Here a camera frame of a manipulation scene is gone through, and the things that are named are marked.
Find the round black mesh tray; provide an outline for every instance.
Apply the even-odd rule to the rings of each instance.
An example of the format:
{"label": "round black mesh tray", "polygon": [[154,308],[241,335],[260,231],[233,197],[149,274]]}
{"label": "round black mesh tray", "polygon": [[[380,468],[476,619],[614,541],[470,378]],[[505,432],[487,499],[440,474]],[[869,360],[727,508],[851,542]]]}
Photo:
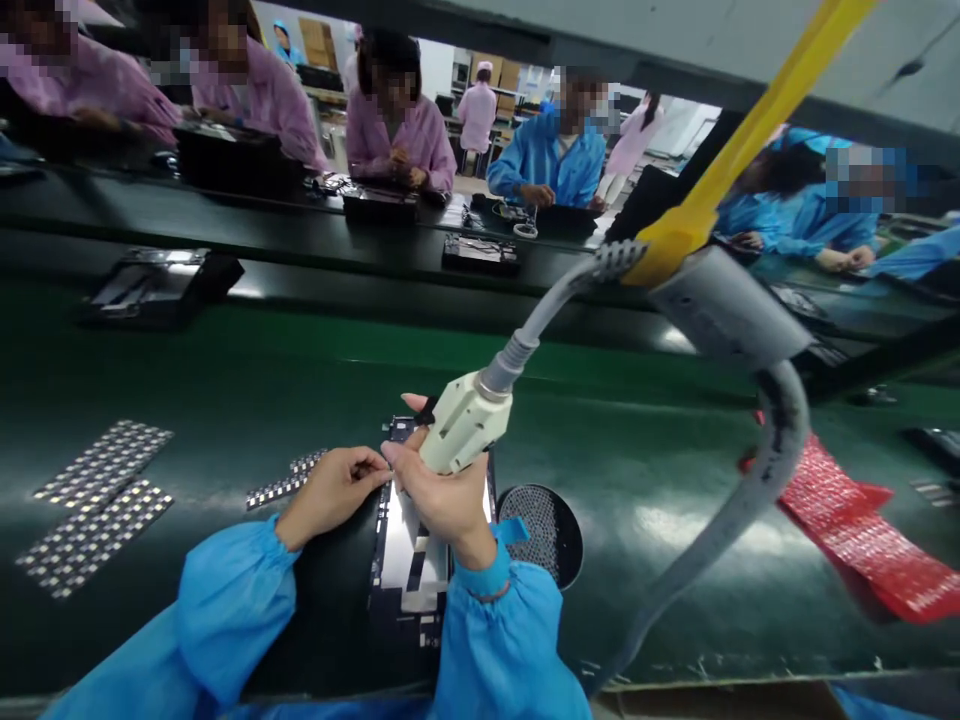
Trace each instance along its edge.
{"label": "round black mesh tray", "polygon": [[497,519],[523,520],[530,539],[507,547],[510,558],[539,565],[566,590],[583,565],[583,536],[573,510],[563,498],[542,485],[510,488],[497,502]]}

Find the red packaging strip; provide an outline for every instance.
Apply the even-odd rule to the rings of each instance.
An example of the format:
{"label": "red packaging strip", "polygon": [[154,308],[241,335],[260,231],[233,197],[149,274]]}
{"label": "red packaging strip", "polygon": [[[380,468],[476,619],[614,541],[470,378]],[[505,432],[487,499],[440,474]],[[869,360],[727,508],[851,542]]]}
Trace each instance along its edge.
{"label": "red packaging strip", "polygon": [[819,544],[870,581],[900,618],[960,615],[960,574],[907,540],[877,509],[892,492],[855,483],[813,433],[780,502]]}

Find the gray cable sleeve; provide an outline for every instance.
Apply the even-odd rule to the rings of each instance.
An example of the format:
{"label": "gray cable sleeve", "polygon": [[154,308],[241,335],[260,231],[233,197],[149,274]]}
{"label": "gray cable sleeve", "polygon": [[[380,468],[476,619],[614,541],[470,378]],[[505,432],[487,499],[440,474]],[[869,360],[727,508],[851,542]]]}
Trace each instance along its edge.
{"label": "gray cable sleeve", "polygon": [[623,647],[593,677],[586,678],[587,697],[626,670],[663,612],[780,497],[793,478],[810,431],[803,384],[790,361],[779,362],[755,377],[766,424],[753,467],[690,547],[644,593]]}
{"label": "gray cable sleeve", "polygon": [[567,301],[590,284],[619,278],[640,261],[645,249],[634,240],[603,245],[564,273],[540,299],[523,327],[513,333],[506,347],[480,372],[483,387],[492,393],[509,392],[540,346],[541,333]]}

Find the white screwdriver handle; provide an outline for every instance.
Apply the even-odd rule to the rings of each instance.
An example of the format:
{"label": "white screwdriver handle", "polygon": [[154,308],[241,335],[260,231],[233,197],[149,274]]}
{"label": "white screwdriver handle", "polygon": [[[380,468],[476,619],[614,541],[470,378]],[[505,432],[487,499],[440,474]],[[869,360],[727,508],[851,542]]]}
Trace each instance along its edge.
{"label": "white screwdriver handle", "polygon": [[469,466],[507,431],[513,395],[500,402],[483,397],[472,372],[449,383],[433,409],[434,424],[420,448],[424,464],[440,475]]}

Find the hand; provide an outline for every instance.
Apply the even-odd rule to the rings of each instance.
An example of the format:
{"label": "hand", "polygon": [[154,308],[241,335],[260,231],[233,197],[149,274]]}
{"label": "hand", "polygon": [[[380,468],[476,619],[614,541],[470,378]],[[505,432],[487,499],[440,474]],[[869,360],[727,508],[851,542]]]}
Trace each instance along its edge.
{"label": "hand", "polygon": [[[404,395],[403,400],[415,412],[427,402],[422,395]],[[456,475],[437,475],[418,452],[428,432],[419,428],[404,445],[385,442],[380,450],[393,466],[398,489],[410,495],[430,532],[453,547],[463,567],[486,570],[497,557],[497,541],[483,514],[487,454]]]}
{"label": "hand", "polygon": [[370,448],[330,450],[277,520],[277,537],[287,550],[297,552],[317,535],[346,522],[389,479],[387,462]]}
{"label": "hand", "polygon": [[120,132],[123,129],[123,124],[116,115],[100,108],[77,108],[73,113],[73,119],[84,127],[94,128],[95,130]]}
{"label": "hand", "polygon": [[538,208],[550,207],[557,201],[549,185],[521,185],[520,196],[527,205],[536,205]]}
{"label": "hand", "polygon": [[406,148],[392,148],[390,150],[390,162],[397,166],[409,163],[410,155],[407,154]]}
{"label": "hand", "polygon": [[756,230],[734,235],[730,238],[730,242],[740,247],[750,248],[751,250],[763,250],[763,235]]}
{"label": "hand", "polygon": [[861,245],[850,253],[850,269],[863,270],[877,261],[877,254],[869,245]]}
{"label": "hand", "polygon": [[410,187],[418,188],[423,185],[427,180],[427,174],[420,168],[413,167],[410,168],[410,175],[407,176],[407,182],[410,183]]}
{"label": "hand", "polygon": [[850,256],[836,250],[821,250],[817,255],[817,264],[827,272],[841,272],[850,267]]}
{"label": "hand", "polygon": [[237,118],[234,115],[231,115],[226,110],[220,110],[219,108],[200,108],[200,117],[204,120],[209,120],[210,122],[219,123],[221,125],[236,125]]}

